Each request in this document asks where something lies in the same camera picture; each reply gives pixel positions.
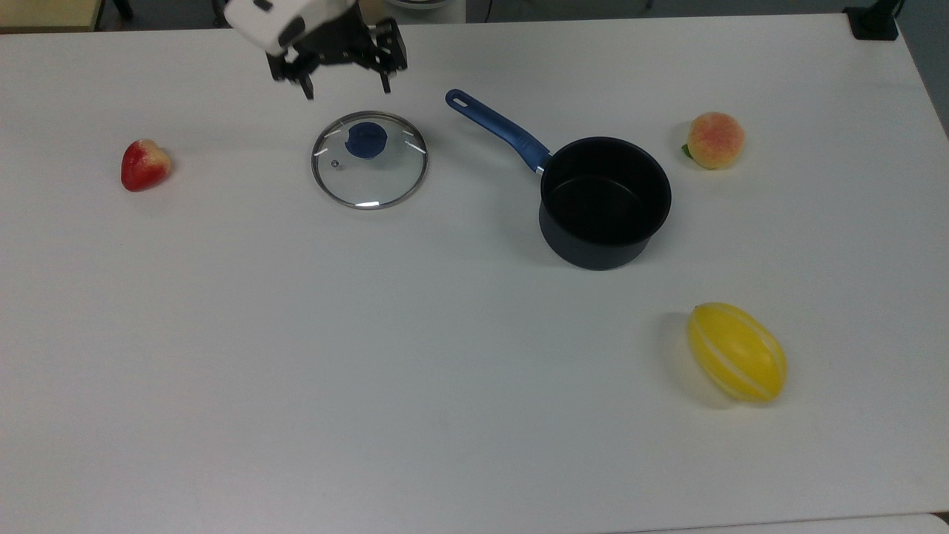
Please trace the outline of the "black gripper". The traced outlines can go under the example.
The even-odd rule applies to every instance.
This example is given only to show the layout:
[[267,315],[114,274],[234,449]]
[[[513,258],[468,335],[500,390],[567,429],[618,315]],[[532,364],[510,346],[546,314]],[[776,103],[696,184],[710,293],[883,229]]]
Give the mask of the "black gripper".
[[384,94],[391,94],[391,77],[408,67],[406,45],[396,19],[383,17],[367,24],[359,4],[328,21],[315,14],[289,18],[277,34],[277,52],[268,52],[271,77],[296,80],[308,101],[314,98],[311,74],[320,65],[354,64],[380,75]]

